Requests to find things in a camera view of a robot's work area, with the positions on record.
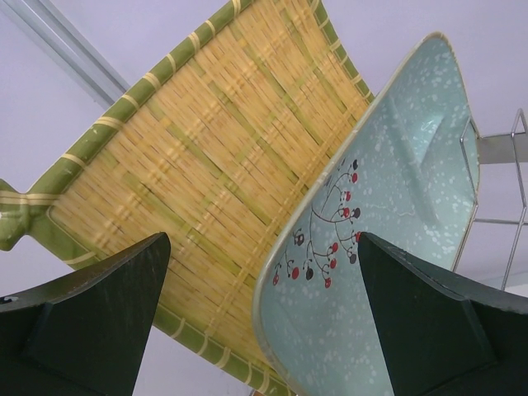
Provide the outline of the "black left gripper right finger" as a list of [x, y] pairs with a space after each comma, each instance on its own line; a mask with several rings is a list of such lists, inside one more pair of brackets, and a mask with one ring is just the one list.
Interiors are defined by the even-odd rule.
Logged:
[[426, 262], [373, 233], [361, 274], [397, 395], [525, 395], [527, 299]]

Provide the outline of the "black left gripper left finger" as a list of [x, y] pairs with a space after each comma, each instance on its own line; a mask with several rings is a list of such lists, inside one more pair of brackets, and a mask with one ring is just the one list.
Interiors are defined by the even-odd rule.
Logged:
[[3, 395], [131, 395], [171, 254], [156, 233], [1, 298]]

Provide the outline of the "woven bamboo tray plate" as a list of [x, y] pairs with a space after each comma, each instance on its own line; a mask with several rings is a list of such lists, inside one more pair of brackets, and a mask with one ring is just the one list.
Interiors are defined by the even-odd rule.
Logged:
[[230, 1], [28, 192], [1, 185], [1, 248], [73, 269], [164, 232], [154, 325], [266, 395], [290, 388], [252, 330], [271, 247], [374, 96], [320, 1]]

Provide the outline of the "light blue divided plate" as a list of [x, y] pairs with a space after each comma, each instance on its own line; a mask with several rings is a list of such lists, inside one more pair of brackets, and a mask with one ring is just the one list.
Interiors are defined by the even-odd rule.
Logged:
[[393, 392], [365, 290], [370, 232], [445, 269], [456, 263], [479, 185], [476, 131], [446, 37], [398, 66], [284, 227], [257, 279], [252, 325], [298, 395]]

